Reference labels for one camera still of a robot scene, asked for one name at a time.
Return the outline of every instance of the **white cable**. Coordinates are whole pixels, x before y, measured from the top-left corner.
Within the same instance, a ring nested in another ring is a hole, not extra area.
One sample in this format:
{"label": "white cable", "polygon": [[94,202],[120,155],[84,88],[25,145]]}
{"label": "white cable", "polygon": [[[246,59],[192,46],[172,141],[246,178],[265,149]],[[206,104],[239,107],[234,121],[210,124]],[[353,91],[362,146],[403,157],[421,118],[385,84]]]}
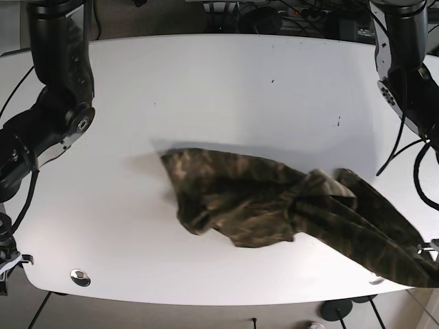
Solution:
{"label": "white cable", "polygon": [[422,305],[421,302],[419,302],[418,298],[414,297],[414,295],[410,291],[406,290],[406,292],[410,295],[411,298],[414,299],[416,303],[418,303],[418,305],[428,314],[428,316],[433,320],[433,322],[439,327],[438,320],[436,320],[435,317],[431,315],[431,313]]}

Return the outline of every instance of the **crumpled cloth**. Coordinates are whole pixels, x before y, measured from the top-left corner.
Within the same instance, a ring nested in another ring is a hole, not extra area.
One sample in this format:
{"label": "crumpled cloth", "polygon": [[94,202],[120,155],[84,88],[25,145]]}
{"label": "crumpled cloth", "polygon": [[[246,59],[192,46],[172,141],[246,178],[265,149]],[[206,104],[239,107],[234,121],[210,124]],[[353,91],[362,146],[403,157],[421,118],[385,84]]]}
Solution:
{"label": "crumpled cloth", "polygon": [[378,276],[410,287],[439,287],[438,266],[417,252],[418,231],[391,203],[348,169],[334,180],[283,163],[206,149],[161,158],[192,234],[213,228],[237,247],[292,242],[304,232]]}

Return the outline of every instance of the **table surface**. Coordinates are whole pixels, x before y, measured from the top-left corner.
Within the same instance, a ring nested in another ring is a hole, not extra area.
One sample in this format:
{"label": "table surface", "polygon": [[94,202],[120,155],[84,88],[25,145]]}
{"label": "table surface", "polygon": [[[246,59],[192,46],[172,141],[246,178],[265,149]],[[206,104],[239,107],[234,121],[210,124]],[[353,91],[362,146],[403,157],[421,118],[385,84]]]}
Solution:
{"label": "table surface", "polygon": [[[205,147],[262,156],[301,171],[352,169],[383,193],[426,241],[439,213],[418,198],[412,167],[420,145],[379,178],[399,118],[377,88],[374,47],[286,36],[130,38],[90,47],[97,114],[71,150],[40,172],[16,233],[39,289],[133,302],[257,305],[333,300],[404,289],[306,234],[293,243],[241,249],[211,230],[189,234],[159,154]],[[439,77],[439,59],[427,58]],[[0,99],[32,65],[29,53],[0,58]],[[5,119],[29,108],[34,73]],[[402,145],[416,136],[404,131]],[[439,199],[433,154],[422,163],[425,192]],[[16,218],[29,178],[5,207]],[[91,277],[89,287],[70,278]]]}

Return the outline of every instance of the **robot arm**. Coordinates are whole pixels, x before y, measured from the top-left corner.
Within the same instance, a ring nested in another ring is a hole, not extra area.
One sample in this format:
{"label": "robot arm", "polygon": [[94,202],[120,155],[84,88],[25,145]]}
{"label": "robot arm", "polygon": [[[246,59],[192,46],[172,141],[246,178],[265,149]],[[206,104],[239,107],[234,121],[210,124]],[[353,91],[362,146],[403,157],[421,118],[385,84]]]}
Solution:
{"label": "robot arm", "polygon": [[16,194],[30,171],[70,148],[93,121],[91,6],[91,0],[28,1],[32,58],[45,87],[31,109],[0,130],[0,203]]}
{"label": "robot arm", "polygon": [[423,64],[427,0],[372,0],[379,88],[405,124],[439,152],[439,87]]}

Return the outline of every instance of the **wire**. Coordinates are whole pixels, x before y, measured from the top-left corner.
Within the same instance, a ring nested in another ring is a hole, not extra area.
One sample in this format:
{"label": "wire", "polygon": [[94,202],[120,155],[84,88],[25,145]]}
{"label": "wire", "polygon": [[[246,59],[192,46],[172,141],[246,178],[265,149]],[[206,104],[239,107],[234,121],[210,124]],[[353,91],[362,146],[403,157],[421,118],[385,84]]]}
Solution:
{"label": "wire", "polygon": [[430,9],[431,7],[433,7],[434,6],[434,4],[436,3],[436,2],[438,2],[439,0],[434,0],[428,7],[427,7],[427,9]]}
{"label": "wire", "polygon": [[420,142],[423,142],[423,141],[425,141],[425,139],[421,138],[421,139],[418,139],[417,141],[414,141],[414,142],[410,143],[409,145],[404,146],[402,149],[400,149],[399,151],[397,151],[395,153],[393,158],[395,159],[399,154],[403,153],[406,149],[408,149],[408,148],[410,148],[410,147],[412,147],[412,146],[414,146],[414,145],[416,145],[416,144],[418,144]]}
{"label": "wire", "polygon": [[403,106],[401,108],[401,112],[403,113],[403,115],[401,116],[401,124],[399,125],[398,135],[396,136],[395,144],[393,146],[392,151],[390,152],[389,158],[383,164],[383,166],[378,170],[377,177],[383,173],[383,171],[394,159],[395,152],[398,149],[399,142],[401,141],[401,137],[403,135],[404,125],[405,125],[405,109],[407,108],[407,74],[405,73],[405,71],[402,72],[403,72],[404,90],[403,90]]}
{"label": "wire", "polygon": [[96,40],[99,40],[101,38],[102,26],[101,26],[101,20],[99,19],[99,14],[97,13],[97,0],[93,0],[93,12],[95,14],[95,20],[97,25]]}
{"label": "wire", "polygon": [[410,291],[406,290],[406,292],[410,295],[411,298],[414,299],[414,301],[424,310],[424,312],[426,312],[428,314],[428,316],[430,317],[430,319],[433,320],[433,322],[439,327],[439,322],[438,320],[435,319],[435,317],[433,315],[431,315],[431,313],[422,305],[421,302],[419,302],[418,298],[416,298]]}
{"label": "wire", "polygon": [[43,300],[43,303],[41,303],[40,308],[38,309],[38,311],[36,311],[34,318],[32,319],[32,322],[30,323],[30,325],[27,327],[27,329],[32,329],[34,327],[34,324],[36,322],[36,320],[38,319],[38,317],[40,316],[41,311],[43,310],[45,304],[47,303],[47,301],[49,300],[50,295],[52,294],[51,291],[49,291],[45,297],[45,299]]}
{"label": "wire", "polygon": [[326,36],[324,35],[324,33],[323,33],[318,27],[316,27],[316,25],[315,25],[313,22],[311,22],[309,19],[307,19],[305,16],[303,16],[302,13],[299,12],[295,7],[293,7],[292,5],[286,3],[284,0],[275,0],[275,1],[279,1],[279,2],[281,2],[281,3],[283,3],[284,5],[286,5],[287,7],[290,7],[292,10],[294,10],[295,12],[297,12],[299,15],[302,16],[302,18],[303,18],[304,20],[306,20],[306,22],[307,22],[308,24],[310,24],[310,26],[312,26],[312,27],[313,27],[318,33],[320,33],[320,34],[323,36],[323,38],[326,38]]}
{"label": "wire", "polygon": [[303,25],[297,23],[296,20],[294,20],[292,17],[284,16],[284,17],[282,17],[282,18],[283,18],[283,19],[287,19],[289,22],[292,22],[292,23],[296,24],[297,26],[299,26],[300,31],[299,31],[299,33],[297,33],[297,36],[298,36],[302,31],[304,31],[305,36],[308,36],[307,28],[306,28],[306,27],[303,27]]}
{"label": "wire", "polygon": [[21,78],[20,82],[15,86],[14,90],[12,91],[11,95],[9,95],[8,99],[5,102],[5,105],[3,105],[1,111],[0,111],[0,119],[1,116],[3,115],[3,112],[5,112],[6,106],[8,106],[9,101],[11,100],[12,96],[14,96],[15,92],[17,91],[18,88],[20,88],[21,84],[23,83],[23,81],[26,80],[27,76],[32,72],[32,70],[34,69],[34,67],[31,67],[30,70],[25,74],[24,77]]}
{"label": "wire", "polygon": [[437,28],[439,26],[439,24],[437,24],[436,26],[434,26],[431,30],[428,31],[428,34],[430,34],[431,31],[434,31],[435,28]]}
{"label": "wire", "polygon": [[36,181],[38,179],[38,173],[39,173],[38,170],[33,170],[32,171],[32,176],[31,176],[31,179],[30,179],[29,191],[27,192],[27,198],[26,198],[25,205],[23,206],[23,209],[21,209],[21,212],[19,213],[19,216],[17,217],[16,221],[14,222],[14,225],[12,225],[12,233],[13,234],[19,228],[23,218],[26,215],[27,210],[30,207],[30,204],[32,202],[32,198],[34,197]]}
{"label": "wire", "polygon": [[419,197],[430,207],[433,209],[436,209],[439,211],[439,204],[436,202],[430,200],[423,192],[422,188],[420,187],[419,182],[419,166],[421,161],[423,160],[425,154],[427,153],[428,149],[430,148],[431,143],[425,143],[424,147],[419,152],[418,156],[416,157],[416,160],[414,162],[413,167],[413,180],[414,180],[414,187],[416,188],[416,192],[418,192]]}

